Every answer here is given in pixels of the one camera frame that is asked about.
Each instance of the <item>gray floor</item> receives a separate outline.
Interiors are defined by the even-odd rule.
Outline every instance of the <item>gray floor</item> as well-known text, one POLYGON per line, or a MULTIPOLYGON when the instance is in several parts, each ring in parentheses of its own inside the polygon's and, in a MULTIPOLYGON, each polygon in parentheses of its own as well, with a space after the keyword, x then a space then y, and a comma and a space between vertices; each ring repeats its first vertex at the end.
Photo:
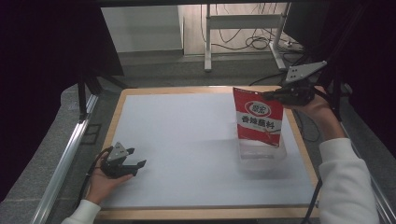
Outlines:
MULTIPOLYGON (((124 83, 137 88, 173 87, 173 86, 207 86, 207 85, 248 85, 261 77, 276 74, 277 68, 271 54, 218 55, 213 59, 213 71, 205 73, 203 57, 183 57, 177 52, 165 54, 121 54, 125 77, 117 77, 124 83)), ((92 113, 90 130, 100 126, 95 135, 86 134, 64 181, 63 187, 53 205, 47 223, 60 223, 73 212, 85 172, 93 157, 100 151, 105 140, 106 131, 116 107, 121 89, 106 80, 100 79, 104 88, 99 95, 97 105, 92 113)), ((279 77, 260 82, 261 85, 276 85, 279 77)), ((59 159, 62 157, 67 142, 78 122, 78 94, 73 86, 64 91, 62 106, 56 120, 50 127, 37 153, 26 167, 5 201, 0 204, 0 223, 29 223, 40 202, 59 159)), ((392 206, 396 204, 396 160, 362 122, 347 98, 342 99, 341 114, 347 132, 361 156, 366 160, 373 177, 380 185, 392 206)), ((320 136, 316 126, 308 118, 301 116, 304 124, 302 130, 308 153, 318 171, 320 156, 318 144, 320 136)), ((192 223, 299 223, 297 219, 265 219, 238 221, 195 221, 192 223)), ((96 223, 132 223, 132 221, 96 223)))

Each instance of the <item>white board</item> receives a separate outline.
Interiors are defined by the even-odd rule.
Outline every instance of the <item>white board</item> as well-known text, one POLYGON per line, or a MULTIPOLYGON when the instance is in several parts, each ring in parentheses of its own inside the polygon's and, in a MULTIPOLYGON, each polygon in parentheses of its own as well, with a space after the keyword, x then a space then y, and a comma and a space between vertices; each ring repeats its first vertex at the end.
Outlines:
POLYGON ((287 157, 271 171, 242 169, 231 93, 127 96, 112 145, 134 147, 124 164, 147 160, 101 205, 213 207, 309 204, 308 173, 284 115, 287 157))

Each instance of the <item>red and white package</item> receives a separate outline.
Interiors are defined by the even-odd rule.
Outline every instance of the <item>red and white package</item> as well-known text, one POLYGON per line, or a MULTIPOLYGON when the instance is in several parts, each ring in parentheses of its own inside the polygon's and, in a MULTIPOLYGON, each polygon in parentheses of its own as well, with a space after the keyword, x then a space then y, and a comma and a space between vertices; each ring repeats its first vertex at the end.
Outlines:
POLYGON ((283 105, 266 101, 262 92, 233 88, 238 138, 279 147, 283 105))

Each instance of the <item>person's arm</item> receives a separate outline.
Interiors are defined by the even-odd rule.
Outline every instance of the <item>person's arm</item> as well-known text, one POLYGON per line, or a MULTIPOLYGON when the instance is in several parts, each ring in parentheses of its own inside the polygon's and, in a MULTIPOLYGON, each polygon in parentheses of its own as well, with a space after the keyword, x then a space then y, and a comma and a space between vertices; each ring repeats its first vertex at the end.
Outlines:
POLYGON ((319 218, 324 224, 379 223, 371 177, 366 163, 359 159, 346 138, 340 122, 328 103, 318 95, 306 106, 287 106, 310 117, 320 129, 323 180, 319 199, 319 218))
POLYGON ((96 163, 96 167, 91 175, 90 191, 85 200, 81 200, 77 210, 71 217, 67 217, 62 224, 88 224, 93 223, 101 207, 99 204, 111 191, 119 184, 131 179, 133 175, 125 175, 117 179, 108 178, 99 168, 101 160, 96 163))

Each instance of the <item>white sleeve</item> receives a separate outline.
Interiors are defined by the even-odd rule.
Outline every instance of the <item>white sleeve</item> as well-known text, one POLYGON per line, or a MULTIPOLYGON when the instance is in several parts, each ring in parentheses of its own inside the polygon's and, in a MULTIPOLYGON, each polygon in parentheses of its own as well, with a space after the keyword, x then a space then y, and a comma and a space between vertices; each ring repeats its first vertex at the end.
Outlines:
POLYGON ((350 140, 337 138, 319 146, 323 186, 319 199, 324 224, 379 223, 375 196, 366 163, 352 149, 350 140))
POLYGON ((77 210, 71 217, 67 217, 62 224, 88 224, 93 223, 101 207, 96 203, 81 200, 77 210))

